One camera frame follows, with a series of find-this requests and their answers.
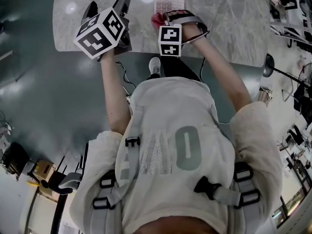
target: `white t-shirt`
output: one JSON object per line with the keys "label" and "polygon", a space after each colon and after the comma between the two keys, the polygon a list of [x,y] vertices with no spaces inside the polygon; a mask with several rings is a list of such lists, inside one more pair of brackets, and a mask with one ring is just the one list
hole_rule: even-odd
{"label": "white t-shirt", "polygon": [[[124,198],[122,227],[132,234],[140,226],[164,216],[193,216],[204,220],[218,233],[227,232],[228,207],[197,194],[197,182],[206,176],[211,183],[229,188],[234,173],[235,149],[216,126],[215,103],[209,88],[185,78],[158,78],[141,83],[131,107],[143,107],[139,172]],[[88,234],[80,202],[99,178],[111,169],[119,186],[128,182],[124,136],[99,134],[90,141],[86,171],[71,206],[73,221]],[[269,216],[280,197],[281,160],[266,107],[262,102],[241,109],[231,121],[236,150],[259,177]]]}

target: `shoe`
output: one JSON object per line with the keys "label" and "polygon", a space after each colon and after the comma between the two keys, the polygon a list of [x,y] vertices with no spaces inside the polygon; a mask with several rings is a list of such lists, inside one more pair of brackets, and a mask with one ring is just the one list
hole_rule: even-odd
{"label": "shoe", "polygon": [[160,59],[158,57],[153,57],[148,64],[150,68],[151,75],[158,74],[160,76]]}

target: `skin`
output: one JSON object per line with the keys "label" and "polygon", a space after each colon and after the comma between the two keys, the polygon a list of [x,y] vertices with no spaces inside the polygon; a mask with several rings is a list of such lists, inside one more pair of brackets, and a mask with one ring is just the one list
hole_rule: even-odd
{"label": "skin", "polygon": [[[182,25],[183,40],[201,34],[194,23]],[[224,57],[206,38],[200,38],[191,43],[206,58],[221,87],[238,112],[242,107],[252,102],[248,90]],[[114,51],[111,50],[102,57],[101,69],[105,91],[105,102],[111,131],[124,134],[130,121],[130,110],[125,92],[117,72]],[[187,216],[168,216],[141,226],[135,234],[216,234],[217,232],[204,221]]]}

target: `white box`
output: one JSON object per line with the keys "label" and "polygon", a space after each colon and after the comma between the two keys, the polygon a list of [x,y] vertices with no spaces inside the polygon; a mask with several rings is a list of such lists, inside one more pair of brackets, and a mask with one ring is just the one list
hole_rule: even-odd
{"label": "white box", "polygon": [[74,43],[91,59],[115,48],[125,30],[125,25],[110,7],[81,25]]}
{"label": "white box", "polygon": [[158,45],[161,56],[180,57],[182,45],[182,26],[161,26]]}

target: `gray marble tabletop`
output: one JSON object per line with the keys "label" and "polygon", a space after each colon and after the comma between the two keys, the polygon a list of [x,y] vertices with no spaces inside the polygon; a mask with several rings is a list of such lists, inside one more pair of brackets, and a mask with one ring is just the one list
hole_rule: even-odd
{"label": "gray marble tabletop", "polygon": [[[73,43],[82,15],[95,1],[99,12],[116,0],[54,0],[53,33],[58,51],[79,51]],[[261,67],[270,32],[268,0],[185,0],[185,9],[198,15],[210,29],[208,39],[229,62]],[[159,53],[158,32],[152,26],[154,2],[131,0],[128,15],[133,52]],[[183,56],[201,57],[190,44]]]}

